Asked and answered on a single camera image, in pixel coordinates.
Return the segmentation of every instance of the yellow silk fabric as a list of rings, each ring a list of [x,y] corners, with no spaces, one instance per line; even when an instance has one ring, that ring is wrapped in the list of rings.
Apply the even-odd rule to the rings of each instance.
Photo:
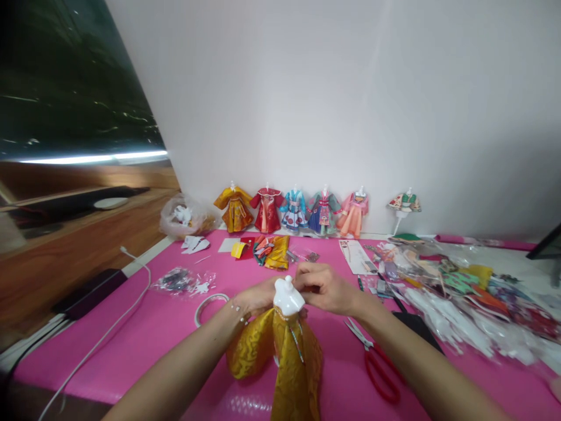
[[[273,237],[272,243],[274,244],[274,247],[272,252],[265,259],[266,268],[276,269],[278,271],[288,269],[288,259],[286,258],[286,252],[288,251],[289,242],[290,236]]]
[[[296,314],[285,319],[278,310],[271,309],[253,320],[226,351],[228,367],[236,379],[259,373],[268,360],[275,354],[278,356],[271,420],[320,419],[317,394],[323,354],[314,333],[299,317]]]
[[[253,221],[253,215],[247,207],[250,205],[251,196],[244,190],[236,187],[232,190],[230,187],[216,198],[214,205],[219,209],[224,209],[228,205],[228,210],[222,215],[222,220],[226,223],[228,232],[242,231]]]

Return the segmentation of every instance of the red scissors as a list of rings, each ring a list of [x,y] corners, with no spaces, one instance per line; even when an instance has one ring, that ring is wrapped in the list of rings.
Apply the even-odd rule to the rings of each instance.
[[[356,335],[356,337],[362,342],[362,344],[364,345],[364,349],[366,350],[364,352],[364,363],[366,365],[366,371],[368,372],[368,377],[370,377],[372,384],[374,385],[378,393],[380,393],[382,398],[393,404],[399,403],[399,401],[401,400],[401,392],[399,391],[395,383],[392,381],[392,379],[390,379],[387,376],[387,374],[384,372],[380,363],[374,358],[375,352],[397,374],[397,376],[400,378],[400,380],[403,383],[405,383],[405,379],[401,376],[397,368],[393,365],[390,358],[388,358],[388,356],[384,353],[384,351],[382,351],[380,345],[376,343],[372,343],[368,339],[366,339],[362,334],[362,332],[355,325],[355,323],[351,320],[351,318],[347,318],[347,319],[349,319],[351,324],[349,325],[347,322],[345,322],[345,324],[349,329],[352,330],[352,332]],[[376,381],[376,377],[372,373],[370,365],[374,366],[374,370],[378,373],[378,375],[382,378],[382,380],[384,380],[384,383],[386,383],[387,388],[391,390],[391,393],[386,392],[384,389],[380,387],[380,385]]]

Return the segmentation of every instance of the wrist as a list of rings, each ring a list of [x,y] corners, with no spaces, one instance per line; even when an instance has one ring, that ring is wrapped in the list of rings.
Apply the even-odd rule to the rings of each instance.
[[[377,315],[386,308],[373,295],[356,290],[351,299],[349,316],[356,320],[365,320],[369,316]]]
[[[230,301],[228,301],[228,306],[233,308],[240,317],[251,313],[251,306],[249,300],[247,300],[243,293],[236,295]]]

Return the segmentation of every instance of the table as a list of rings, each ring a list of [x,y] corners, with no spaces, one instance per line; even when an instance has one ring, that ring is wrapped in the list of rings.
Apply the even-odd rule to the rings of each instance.
[[[176,266],[199,272],[214,271],[217,287],[212,292],[233,296],[276,274],[294,276],[295,265],[291,265],[287,272],[274,272],[259,267],[254,260],[236,261],[229,253],[217,253],[226,237],[228,233],[225,231],[212,232],[207,236],[210,248],[193,255],[181,254],[180,243],[170,245],[148,264],[153,281]],[[293,237],[290,242],[319,253],[319,262],[331,264],[358,288],[356,276],[349,270],[337,239]],[[374,245],[377,241],[361,240],[361,243]],[[193,265],[206,256],[211,257]],[[42,388],[58,389],[91,347],[137,299],[146,284],[147,272],[135,273],[88,315],[23,360],[16,371],[16,379]],[[65,392],[95,401],[117,402],[161,356],[194,331],[194,312],[204,298],[196,296],[183,301],[149,291],[140,306],[115,328],[74,375]],[[393,301],[386,301],[385,305],[398,310]],[[364,348],[344,325],[343,317],[309,306],[308,309],[308,323],[323,349],[322,419],[429,419],[415,395],[405,386],[401,387],[402,399],[397,406],[380,398],[364,368]],[[549,392],[545,381],[534,373],[514,364],[492,363],[473,351],[458,357],[449,347],[441,346],[456,367],[515,419],[544,421],[561,417],[561,404]],[[549,371],[544,365],[540,369]],[[254,378],[236,381],[223,357],[187,411],[186,418],[269,419],[276,372],[276,365],[271,361]]]

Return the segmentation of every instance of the hand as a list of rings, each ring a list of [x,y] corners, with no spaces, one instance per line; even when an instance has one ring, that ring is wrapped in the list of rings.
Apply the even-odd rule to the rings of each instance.
[[[240,292],[234,297],[234,304],[240,306],[244,314],[251,314],[251,316],[258,316],[267,311],[273,307],[275,281],[279,278],[282,277],[279,275],[273,276]]]
[[[344,316],[352,315],[356,302],[364,295],[324,263],[300,263],[293,284],[299,291],[318,287],[317,292],[301,292],[304,300],[314,307]]]

